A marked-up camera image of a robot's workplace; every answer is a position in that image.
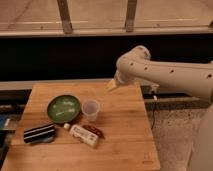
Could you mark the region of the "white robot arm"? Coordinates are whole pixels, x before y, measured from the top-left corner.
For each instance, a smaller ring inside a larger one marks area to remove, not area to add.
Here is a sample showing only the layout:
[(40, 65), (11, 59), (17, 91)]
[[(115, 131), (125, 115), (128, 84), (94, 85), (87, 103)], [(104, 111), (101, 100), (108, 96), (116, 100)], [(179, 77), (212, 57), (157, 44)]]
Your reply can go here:
[(210, 103), (201, 119), (186, 171), (213, 171), (213, 61), (206, 64), (152, 61), (149, 50), (139, 45), (117, 59), (116, 72), (107, 89), (132, 84), (135, 78), (175, 88)]

